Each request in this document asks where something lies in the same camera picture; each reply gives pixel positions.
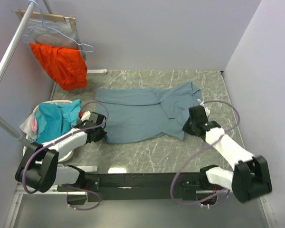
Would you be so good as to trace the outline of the slate blue polo shirt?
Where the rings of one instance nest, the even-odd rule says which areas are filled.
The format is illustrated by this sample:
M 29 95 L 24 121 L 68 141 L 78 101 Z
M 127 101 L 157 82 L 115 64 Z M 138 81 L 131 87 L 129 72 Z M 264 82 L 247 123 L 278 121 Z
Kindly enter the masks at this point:
M 189 108 L 203 102 L 192 82 L 170 89 L 98 89 L 96 111 L 108 114 L 107 143 L 135 143 L 169 135 L 184 139 Z

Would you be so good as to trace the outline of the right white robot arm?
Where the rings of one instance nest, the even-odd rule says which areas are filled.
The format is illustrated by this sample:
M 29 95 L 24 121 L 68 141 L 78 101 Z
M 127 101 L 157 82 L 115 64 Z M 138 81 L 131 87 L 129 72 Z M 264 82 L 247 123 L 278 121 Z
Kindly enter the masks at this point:
M 209 121 L 203 106 L 189 108 L 183 131 L 200 137 L 216 149 L 232 167 L 231 171 L 217 165 L 200 169 L 199 185 L 209 190 L 214 185 L 231 190 L 236 199 L 245 203 L 272 192 L 267 160 L 248 152 L 215 121 Z

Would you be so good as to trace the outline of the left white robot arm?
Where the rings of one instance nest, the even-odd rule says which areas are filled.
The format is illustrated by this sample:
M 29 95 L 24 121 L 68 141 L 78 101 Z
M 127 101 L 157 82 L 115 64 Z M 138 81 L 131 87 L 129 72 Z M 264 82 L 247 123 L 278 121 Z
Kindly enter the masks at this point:
M 104 125 L 107 118 L 92 112 L 68 133 L 59 138 L 38 144 L 31 143 L 22 157 L 15 179 L 33 188 L 29 193 L 46 192 L 53 185 L 68 184 L 73 190 L 82 190 L 86 184 L 85 171 L 76 166 L 64 166 L 59 160 L 74 149 L 87 143 L 98 142 L 106 135 Z

